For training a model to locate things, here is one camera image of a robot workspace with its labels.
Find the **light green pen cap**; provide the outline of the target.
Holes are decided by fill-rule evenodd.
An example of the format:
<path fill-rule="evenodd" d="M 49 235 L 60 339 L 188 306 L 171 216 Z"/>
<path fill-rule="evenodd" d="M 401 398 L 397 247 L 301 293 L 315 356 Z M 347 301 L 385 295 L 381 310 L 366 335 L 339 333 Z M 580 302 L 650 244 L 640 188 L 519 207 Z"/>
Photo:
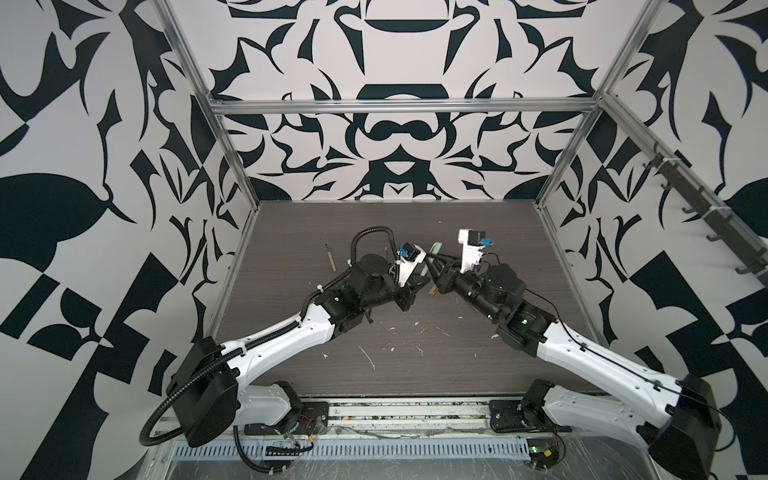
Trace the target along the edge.
<path fill-rule="evenodd" d="M 427 257 L 424 260 L 424 267 L 422 269 L 421 275 L 422 276 L 429 276 L 430 275 L 430 269 L 429 267 L 433 265 L 433 261 L 436 258 L 436 255 L 440 252 L 442 249 L 442 243 L 441 242 L 434 242 L 432 246 L 430 247 Z"/>

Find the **tan pen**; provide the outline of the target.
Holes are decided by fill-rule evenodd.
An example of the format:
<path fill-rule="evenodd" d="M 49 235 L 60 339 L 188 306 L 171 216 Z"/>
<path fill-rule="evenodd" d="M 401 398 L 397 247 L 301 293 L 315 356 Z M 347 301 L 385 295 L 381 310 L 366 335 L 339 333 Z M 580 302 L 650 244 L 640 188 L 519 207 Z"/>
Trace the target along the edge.
<path fill-rule="evenodd" d="M 332 251 L 331 251 L 331 249 L 330 249 L 330 247 L 329 247 L 329 245 L 327 243 L 324 246 L 325 246 L 325 250 L 326 250 L 327 259 L 329 261 L 329 265 L 330 265 L 330 267 L 331 267 L 333 272 L 337 272 L 338 269 L 337 269 L 337 266 L 336 266 L 336 262 L 335 262 L 333 253 L 332 253 Z"/>

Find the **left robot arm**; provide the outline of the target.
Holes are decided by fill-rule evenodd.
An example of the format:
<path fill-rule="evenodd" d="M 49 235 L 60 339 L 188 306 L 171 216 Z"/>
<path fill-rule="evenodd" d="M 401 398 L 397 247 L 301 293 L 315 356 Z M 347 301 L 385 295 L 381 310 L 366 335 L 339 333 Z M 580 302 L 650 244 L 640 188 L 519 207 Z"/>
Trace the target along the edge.
<path fill-rule="evenodd" d="M 357 255 L 360 240 L 384 233 L 393 258 Z M 394 244 L 393 231 L 374 226 L 351 240 L 347 268 L 319 285 L 300 311 L 269 328 L 219 344 L 207 336 L 194 343 L 172 375 L 166 397 L 139 433 L 143 446 L 155 446 L 184 436 L 201 446 L 233 426 L 264 424 L 292 429 L 301 402 L 290 385 L 276 382 L 254 401 L 245 390 L 261 375 L 294 357 L 349 332 L 370 319 L 374 308 L 394 302 L 406 311 L 428 278 L 415 276 L 426 251 L 412 243 Z"/>

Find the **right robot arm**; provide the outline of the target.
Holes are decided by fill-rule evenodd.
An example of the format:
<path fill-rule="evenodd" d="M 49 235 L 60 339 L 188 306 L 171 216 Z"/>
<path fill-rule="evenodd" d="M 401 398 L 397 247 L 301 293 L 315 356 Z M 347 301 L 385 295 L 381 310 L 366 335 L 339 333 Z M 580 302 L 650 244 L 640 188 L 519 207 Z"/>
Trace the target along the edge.
<path fill-rule="evenodd" d="M 440 293 L 466 300 L 508 346 L 564 368 L 604 393 L 579 394 L 537 380 L 521 402 L 526 422 L 590 430 L 646 450 L 679 479 L 712 478 L 725 415 L 705 380 L 694 374 L 673 377 L 589 340 L 526 301 L 524 283 L 506 264 L 478 272 L 463 268 L 457 258 L 433 254 L 428 269 Z"/>

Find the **metal hook rail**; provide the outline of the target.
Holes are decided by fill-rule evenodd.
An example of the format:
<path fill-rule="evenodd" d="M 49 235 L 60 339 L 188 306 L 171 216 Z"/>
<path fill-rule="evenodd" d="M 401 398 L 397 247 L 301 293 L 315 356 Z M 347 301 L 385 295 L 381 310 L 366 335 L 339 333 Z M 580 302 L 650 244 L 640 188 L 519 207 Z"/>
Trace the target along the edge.
<path fill-rule="evenodd" d="M 723 243 L 741 262 L 734 271 L 751 275 L 767 289 L 767 243 L 728 206 L 685 162 L 665 151 L 658 141 L 653 143 L 653 157 L 644 165 L 655 169 L 666 180 L 664 191 L 675 191 L 687 203 L 682 209 L 703 221 L 710 230 L 706 236 L 711 243 Z"/>

